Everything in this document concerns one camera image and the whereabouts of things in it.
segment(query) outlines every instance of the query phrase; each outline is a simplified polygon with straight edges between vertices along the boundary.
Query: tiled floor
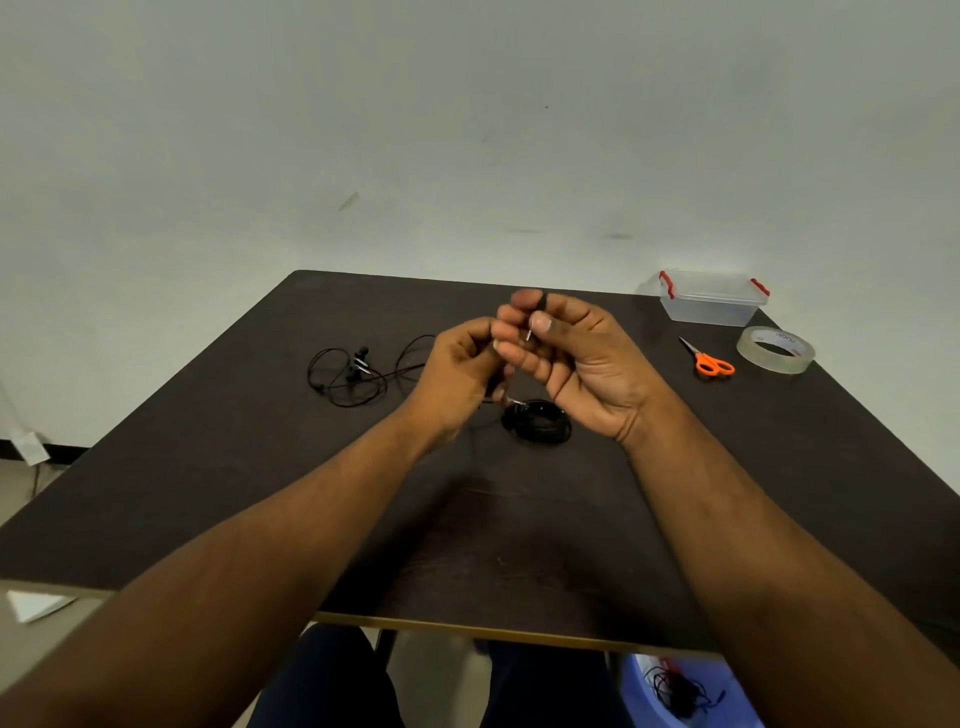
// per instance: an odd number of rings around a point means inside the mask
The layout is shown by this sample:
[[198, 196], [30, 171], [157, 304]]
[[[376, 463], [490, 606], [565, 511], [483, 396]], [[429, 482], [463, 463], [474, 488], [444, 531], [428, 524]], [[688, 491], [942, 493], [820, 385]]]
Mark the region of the tiled floor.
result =
[[[58, 473], [44, 467], [40, 489]], [[0, 523], [30, 500], [34, 471], [0, 460]], [[17, 624], [6, 597], [0, 604], [0, 691], [5, 690], [99, 605], [78, 599], [49, 617]], [[365, 630], [375, 639], [375, 630]], [[470, 640], [432, 632], [401, 633], [388, 668], [407, 728], [473, 728], [480, 724], [490, 687], [490, 660]], [[245, 726], [250, 709], [237, 721]]]

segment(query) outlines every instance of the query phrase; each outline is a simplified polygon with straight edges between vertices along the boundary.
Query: container lid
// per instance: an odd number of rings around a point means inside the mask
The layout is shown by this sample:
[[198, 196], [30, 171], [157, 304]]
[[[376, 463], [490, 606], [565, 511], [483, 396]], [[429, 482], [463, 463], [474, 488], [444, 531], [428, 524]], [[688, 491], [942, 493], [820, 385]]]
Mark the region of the container lid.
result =
[[667, 268], [660, 271], [660, 285], [671, 299], [765, 305], [770, 298], [770, 291], [766, 286], [742, 273], [709, 273]]

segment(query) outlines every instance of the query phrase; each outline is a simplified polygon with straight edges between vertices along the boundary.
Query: black baseboard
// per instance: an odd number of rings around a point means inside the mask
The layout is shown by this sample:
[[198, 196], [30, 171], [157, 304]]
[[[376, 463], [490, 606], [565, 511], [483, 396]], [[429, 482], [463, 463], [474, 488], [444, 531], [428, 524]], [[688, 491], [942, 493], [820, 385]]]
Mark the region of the black baseboard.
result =
[[[89, 448], [81, 448], [76, 445], [48, 445], [44, 443], [50, 453], [50, 459], [47, 460], [51, 465], [73, 465], [77, 459], [83, 455]], [[23, 460], [20, 453], [16, 451], [10, 440], [0, 440], [0, 460]]]

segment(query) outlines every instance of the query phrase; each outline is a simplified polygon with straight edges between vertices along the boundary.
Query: person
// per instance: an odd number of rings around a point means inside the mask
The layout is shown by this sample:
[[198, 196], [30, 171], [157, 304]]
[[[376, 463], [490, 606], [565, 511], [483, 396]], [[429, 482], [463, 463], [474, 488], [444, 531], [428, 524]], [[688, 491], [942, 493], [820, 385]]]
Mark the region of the person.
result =
[[[357, 628], [297, 636], [406, 474], [456, 437], [501, 369], [531, 374], [623, 448], [766, 725], [956, 724], [960, 671], [764, 495], [609, 313], [552, 293], [536, 310], [542, 295], [518, 291], [495, 319], [439, 335], [399, 409], [134, 579], [0, 698], [0, 724], [229, 726], [294, 643], [251, 725], [401, 725]], [[601, 653], [490, 653], [484, 725], [630, 724]]]

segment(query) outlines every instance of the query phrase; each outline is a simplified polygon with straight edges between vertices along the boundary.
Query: plastic container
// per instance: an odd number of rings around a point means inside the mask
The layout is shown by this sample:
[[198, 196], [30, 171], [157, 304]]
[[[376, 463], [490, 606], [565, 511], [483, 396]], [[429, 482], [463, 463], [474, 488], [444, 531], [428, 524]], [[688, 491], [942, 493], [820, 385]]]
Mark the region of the plastic container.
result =
[[770, 291], [742, 274], [660, 271], [660, 302], [674, 321], [745, 327]]
[[697, 711], [684, 722], [660, 702], [644, 674], [660, 660], [650, 655], [630, 655], [623, 665], [620, 695], [637, 728], [763, 728], [733, 672], [722, 660], [673, 657], [670, 662], [692, 680], [700, 681], [710, 700], [723, 700], [707, 711]]

